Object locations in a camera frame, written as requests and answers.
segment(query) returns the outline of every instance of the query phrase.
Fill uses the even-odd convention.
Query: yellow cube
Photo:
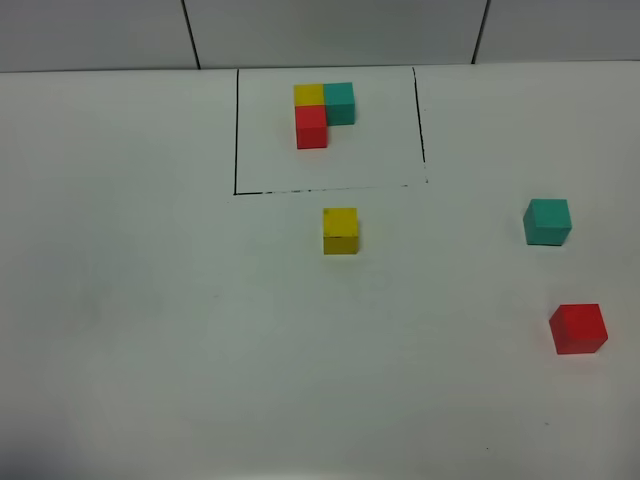
[[[358,253],[358,210],[356,208],[325,208],[324,254],[354,255]]]
[[[322,83],[294,85],[293,100],[296,107],[324,105],[324,85]]]

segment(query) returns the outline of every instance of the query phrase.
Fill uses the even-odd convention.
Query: white wall
[[[640,58],[637,0],[493,0],[477,61]]]
[[[180,0],[7,0],[0,71],[195,68]]]
[[[200,62],[469,63],[485,0],[187,0]]]

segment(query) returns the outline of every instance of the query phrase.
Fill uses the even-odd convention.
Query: white surface
[[[640,59],[637,0],[492,0],[477,62]]]
[[[203,68],[469,63],[485,0],[187,0]]]
[[[0,5],[0,72],[196,68],[180,0]]]
[[[429,184],[240,197],[234,73],[0,77],[3,416],[129,478],[637,478],[640,65],[418,74]]]
[[[355,125],[329,127],[326,149],[296,148],[293,86],[353,82]],[[238,192],[424,183],[410,67],[242,70]]]

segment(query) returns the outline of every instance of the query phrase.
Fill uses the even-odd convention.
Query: wooden block
[[[549,325],[559,355],[595,353],[609,338],[597,304],[560,305]]]
[[[327,107],[328,125],[353,125],[356,123],[356,99],[353,83],[326,83],[324,101]]]
[[[296,107],[298,149],[327,148],[328,135],[324,106]]]
[[[566,200],[534,198],[523,222],[529,245],[562,245],[572,228],[569,204]]]
[[[293,101],[296,107],[324,105],[324,88],[321,83],[294,85]]]
[[[325,208],[323,226],[325,255],[358,253],[358,210],[356,208]]]

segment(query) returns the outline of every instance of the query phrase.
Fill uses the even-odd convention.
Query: green cube
[[[324,103],[327,125],[353,125],[356,123],[356,98],[353,83],[325,83]]]
[[[569,204],[566,200],[534,198],[523,221],[527,244],[562,245],[571,231]]]

